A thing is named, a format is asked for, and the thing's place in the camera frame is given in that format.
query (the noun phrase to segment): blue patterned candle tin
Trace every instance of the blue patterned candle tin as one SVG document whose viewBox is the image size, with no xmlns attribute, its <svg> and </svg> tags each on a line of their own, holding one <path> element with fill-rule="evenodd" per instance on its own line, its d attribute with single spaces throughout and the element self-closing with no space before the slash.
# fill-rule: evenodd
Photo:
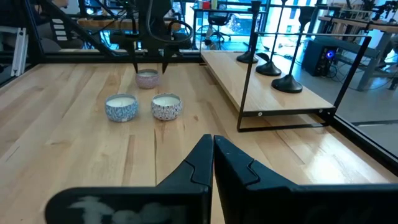
<svg viewBox="0 0 398 224">
<path fill-rule="evenodd" d="M 128 94 L 117 94 L 105 100 L 105 112 L 115 122 L 126 122 L 138 114 L 137 99 Z"/>
<path fill-rule="evenodd" d="M 171 121 L 181 113 L 182 100 L 171 93 L 159 94 L 153 97 L 151 110 L 155 118 L 161 121 Z"/>
</svg>

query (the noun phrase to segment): desk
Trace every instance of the desk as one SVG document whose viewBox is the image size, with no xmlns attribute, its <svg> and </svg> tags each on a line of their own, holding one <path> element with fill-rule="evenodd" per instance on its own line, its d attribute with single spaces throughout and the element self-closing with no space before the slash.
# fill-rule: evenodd
<svg viewBox="0 0 398 224">
<path fill-rule="evenodd" d="M 107 29 L 124 29 L 124 30 L 132 30 L 132 20 L 131 19 L 118 19 L 114 22 L 113 19 L 105 19 L 105 20 L 93 20 L 82 18 L 77 20 L 77 23 L 86 29 L 102 29 L 106 27 Z M 168 26 L 171 21 L 165 21 L 165 25 Z M 173 30 L 181 29 L 181 24 L 174 23 L 172 25 Z"/>
<path fill-rule="evenodd" d="M 318 17 L 318 19 L 320 21 L 323 21 L 323 23 L 330 22 L 332 20 L 331 17 L 326 17 L 326 16 L 320 16 L 320 17 Z M 334 18 L 332 21 L 335 23 L 339 23 L 339 24 L 357 26 L 357 27 L 362 27 L 362 28 L 366 28 L 366 26 L 367 26 L 367 23 L 363 22 L 363 21 L 352 21 L 349 19 L 338 19 L 338 18 Z M 382 53 L 383 53 L 384 49 L 386 49 L 387 44 L 390 41 L 392 34 L 398 33 L 398 25 L 391 26 L 391 25 L 387 25 L 387 24 L 375 23 L 375 24 L 369 25 L 369 29 L 378 29 L 380 31 L 383 31 L 383 35 L 376 47 L 376 50 L 379 51 L 379 54 L 376 58 L 371 58 L 367 69 L 365 69 L 365 72 L 364 72 L 364 74 L 361 78 L 361 81 L 359 82 L 358 87 L 357 87 L 357 90 L 359 90 L 359 91 L 363 91 L 367 88 L 371 78 L 396 77 L 395 73 L 386 73 L 386 72 L 380 73 L 380 72 L 376 72 L 375 69 L 377 69 L 377 65 L 380 62 Z M 393 80 L 392 85 L 389 88 L 390 90 L 396 89 L 397 81 L 398 81 L 398 78 L 395 78 Z"/>
<path fill-rule="evenodd" d="M 120 12 L 120 10 L 111 10 L 111 11 L 113 12 L 113 14 L 116 17 L 120 17 L 120 16 L 118 16 L 118 13 Z M 109 16 L 109 14 L 107 12 L 103 12 L 103 11 L 98 11 L 98 12 L 91 14 L 91 16 L 102 16 L 102 15 Z M 165 17 L 165 25 L 168 26 L 172 20 L 173 20 L 173 18 Z M 138 29 L 138 25 L 139 25 L 138 19 L 135 19 L 135 22 L 136 22 L 136 27 Z M 94 20 L 92 18 L 81 18 L 81 19 L 77 20 L 77 23 L 86 29 L 102 29 L 102 28 L 106 27 L 107 29 L 132 30 L 132 20 L 131 19 L 118 19 L 117 21 L 114 21 L 114 19 Z M 172 25 L 172 29 L 173 30 L 181 29 L 181 24 L 174 23 Z"/>
<path fill-rule="evenodd" d="M 162 65 L 139 68 L 161 71 Z M 163 92 L 184 102 L 175 121 L 158 121 L 150 112 L 150 100 Z M 134 120 L 106 118 L 104 101 L 115 93 L 137 96 Z M 131 64 L 42 64 L 1 88 L 0 102 L 0 223 L 44 224 L 47 200 L 70 187 L 154 186 L 204 133 L 226 136 L 298 184 L 398 181 L 331 127 L 238 133 L 235 108 L 207 68 L 196 63 L 170 64 L 152 90 L 138 89 Z M 222 224 L 213 184 L 211 219 Z"/>
</svg>

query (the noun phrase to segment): black cable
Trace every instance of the black cable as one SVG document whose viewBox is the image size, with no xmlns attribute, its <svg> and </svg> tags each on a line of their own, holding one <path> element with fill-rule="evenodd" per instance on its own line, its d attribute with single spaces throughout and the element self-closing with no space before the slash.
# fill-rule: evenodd
<svg viewBox="0 0 398 224">
<path fill-rule="evenodd" d="M 108 40 L 106 39 L 106 38 L 109 38 L 109 36 L 107 36 L 107 35 L 105 34 L 105 31 L 100 32 L 100 34 L 101 34 L 101 40 L 104 40 L 104 44 L 105 44 L 108 48 L 110 48 L 110 47 L 112 46 L 112 44 L 111 44 L 111 43 L 108 43 Z"/>
<path fill-rule="evenodd" d="M 337 68 L 336 68 L 335 66 L 332 67 L 332 68 L 335 69 L 335 75 L 333 75 L 333 76 L 331 76 L 331 77 L 328 77 L 328 76 L 326 76 L 326 77 L 331 78 L 331 79 L 333 80 L 333 78 L 337 77 Z"/>
<path fill-rule="evenodd" d="M 120 12 L 118 13 L 118 16 L 124 16 L 124 15 L 127 13 L 127 11 L 124 11 L 124 13 L 123 13 L 122 15 L 120 15 Z M 96 34 L 98 34 L 99 32 L 104 31 L 106 28 L 108 28 L 110 25 L 114 24 L 114 23 L 115 23 L 116 21 L 118 21 L 118 20 L 119 20 L 119 19 L 113 19 L 112 22 L 110 22 L 110 23 L 107 24 L 106 26 L 102 27 L 100 30 L 98 30 L 98 31 L 96 31 L 96 32 L 94 32 L 94 33 L 92 33 L 91 35 L 96 35 Z"/>
<path fill-rule="evenodd" d="M 189 34 L 189 36 L 188 36 L 187 38 L 182 39 L 182 40 L 166 40 L 166 39 L 161 39 L 161 38 L 155 36 L 155 35 L 152 33 L 152 31 L 150 30 L 150 15 L 152 14 L 152 5 L 153 5 L 153 3 L 154 3 L 154 0 L 149 0 L 149 7 L 148 7 L 148 12 L 147 12 L 147 18 L 146 18 L 147 31 L 148 31 L 148 34 L 149 34 L 153 39 L 158 40 L 158 41 L 161 41 L 161 42 L 164 42 L 164 43 L 167 43 L 167 44 L 179 44 L 179 43 L 183 43 L 183 42 L 185 42 L 185 41 L 188 41 L 188 40 L 190 40 L 190 39 L 192 38 L 192 36 L 193 36 L 193 29 L 192 29 L 192 27 L 191 27 L 190 25 L 188 25 L 186 22 L 178 21 L 178 20 L 175 20 L 175 21 L 173 21 L 173 22 L 176 22 L 176 23 L 179 23 L 179 24 L 181 24 L 181 25 L 184 25 L 185 27 L 187 27 L 187 28 L 189 29 L 190 34 Z"/>
</svg>

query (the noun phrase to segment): blue light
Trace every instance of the blue light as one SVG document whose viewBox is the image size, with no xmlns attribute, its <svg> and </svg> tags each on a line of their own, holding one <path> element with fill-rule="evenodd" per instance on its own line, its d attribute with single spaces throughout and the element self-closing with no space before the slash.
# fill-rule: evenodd
<svg viewBox="0 0 398 224">
<path fill-rule="evenodd" d="M 327 59 L 333 59 L 335 57 L 336 52 L 334 50 L 328 50 L 328 52 L 326 52 L 326 58 Z"/>
</svg>

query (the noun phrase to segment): office chair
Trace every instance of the office chair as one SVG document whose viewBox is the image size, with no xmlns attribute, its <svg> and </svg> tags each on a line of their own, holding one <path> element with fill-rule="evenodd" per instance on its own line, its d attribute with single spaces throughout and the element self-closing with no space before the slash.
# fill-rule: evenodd
<svg viewBox="0 0 398 224">
<path fill-rule="evenodd" d="M 211 40 L 210 38 L 213 36 L 217 36 L 218 38 L 218 44 L 221 48 L 221 43 L 223 43 L 225 41 L 224 36 L 229 37 L 229 41 L 231 41 L 231 36 L 228 34 L 225 34 L 223 32 L 220 32 L 220 26 L 225 26 L 226 24 L 229 23 L 229 21 L 231 20 L 232 14 L 230 13 L 225 13 L 225 12 L 209 12 L 208 15 L 208 22 L 209 22 L 209 29 L 211 29 L 211 32 L 207 32 L 206 34 L 206 39 L 205 39 L 205 45 L 210 45 L 211 44 Z M 218 26 L 217 31 L 213 32 L 213 25 Z"/>
</svg>

